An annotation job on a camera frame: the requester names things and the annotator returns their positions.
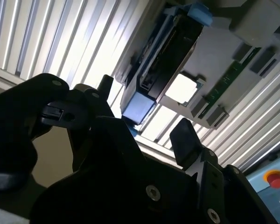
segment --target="blue clip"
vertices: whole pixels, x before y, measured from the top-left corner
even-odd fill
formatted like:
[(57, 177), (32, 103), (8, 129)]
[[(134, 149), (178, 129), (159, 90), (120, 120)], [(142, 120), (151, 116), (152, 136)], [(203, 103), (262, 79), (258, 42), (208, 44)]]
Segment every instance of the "blue clip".
[(209, 27), (213, 22), (213, 15), (210, 13), (209, 9), (201, 3), (166, 8), (164, 10), (164, 14), (175, 16), (179, 8), (187, 11), (188, 17), (191, 17), (192, 19), (196, 20), (204, 26)]
[(210, 13), (209, 9), (201, 3), (192, 4), (188, 11), (188, 16), (207, 27), (213, 22), (213, 15)]
[(130, 130), (130, 133), (132, 134), (133, 137), (136, 137), (138, 134), (138, 131), (133, 127), (133, 126), (127, 126)]

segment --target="screw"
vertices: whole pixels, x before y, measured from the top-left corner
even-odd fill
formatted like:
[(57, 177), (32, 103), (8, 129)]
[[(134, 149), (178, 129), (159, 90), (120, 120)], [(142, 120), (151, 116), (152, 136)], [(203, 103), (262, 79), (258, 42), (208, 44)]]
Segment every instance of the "screw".
[(57, 80), (53, 80), (52, 83), (53, 83), (54, 85), (58, 85), (58, 86), (61, 86), (61, 85), (62, 85), (61, 82), (59, 82), (59, 81), (57, 81)]
[(239, 174), (239, 170), (236, 169), (235, 167), (233, 168), (233, 171), (234, 171), (236, 174)]
[(208, 209), (207, 214), (209, 215), (210, 219), (215, 224), (219, 224), (221, 222), (219, 215), (213, 209)]
[(155, 202), (159, 201), (161, 198), (159, 190), (154, 185), (148, 185), (146, 187), (146, 193)]
[(99, 98), (99, 95), (95, 92), (92, 93), (92, 95), (95, 97), (95, 98)]
[(211, 151), (211, 150), (209, 150), (209, 153), (210, 153), (211, 156), (215, 156), (215, 155), (216, 155), (216, 154), (215, 154), (213, 151)]

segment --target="electronic component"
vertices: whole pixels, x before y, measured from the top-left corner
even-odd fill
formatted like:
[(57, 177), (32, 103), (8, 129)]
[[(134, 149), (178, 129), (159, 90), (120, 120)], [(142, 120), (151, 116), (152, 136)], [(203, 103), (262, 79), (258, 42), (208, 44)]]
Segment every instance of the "electronic component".
[[(162, 7), (157, 20), (139, 25), (138, 33), (144, 27), (146, 32), (152, 30), (141, 51), (132, 41), (126, 50), (130, 54), (121, 61), (124, 68), (118, 69), (125, 72), (115, 73), (117, 81), (126, 86), (122, 116), (131, 126), (139, 125), (160, 104), (201, 126), (217, 129), (280, 62), (280, 6), (254, 0), (236, 7), (222, 3), (211, 11), (199, 3)], [(267, 13), (269, 8), (275, 16)], [(258, 32), (249, 32), (256, 24)], [(131, 57), (137, 59), (129, 64)], [(197, 85), (195, 91), (189, 86), (186, 103), (166, 94), (179, 74)], [(186, 89), (175, 91), (185, 95)]]

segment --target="industrial machine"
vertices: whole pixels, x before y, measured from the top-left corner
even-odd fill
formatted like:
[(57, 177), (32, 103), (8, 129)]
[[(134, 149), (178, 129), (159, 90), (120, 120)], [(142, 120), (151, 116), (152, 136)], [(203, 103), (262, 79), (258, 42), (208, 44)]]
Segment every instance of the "industrial machine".
[(160, 104), (217, 129), (280, 61), (280, 6), (271, 0), (214, 10), (166, 3), (137, 33), (146, 41), (135, 37), (115, 72), (131, 127)]
[(77, 85), (70, 91), (44, 73), (0, 94), (1, 206), (12, 211), (14, 196), (4, 195), (30, 177), (37, 161), (32, 140), (59, 126), (68, 130), (74, 173), (41, 193), (27, 215), (32, 224), (277, 223), (241, 171), (218, 165), (189, 120), (170, 134), (182, 170), (142, 154), (107, 104), (112, 80), (106, 75), (97, 90)]

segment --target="blue control panel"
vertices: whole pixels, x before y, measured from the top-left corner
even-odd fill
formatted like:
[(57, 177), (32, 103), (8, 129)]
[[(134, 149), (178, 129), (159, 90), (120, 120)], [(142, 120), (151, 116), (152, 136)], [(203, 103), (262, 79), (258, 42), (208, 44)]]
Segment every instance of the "blue control panel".
[(264, 175), (270, 170), (280, 171), (280, 158), (247, 176), (247, 179), (275, 219), (280, 223), (280, 188), (272, 188), (269, 183), (264, 180)]

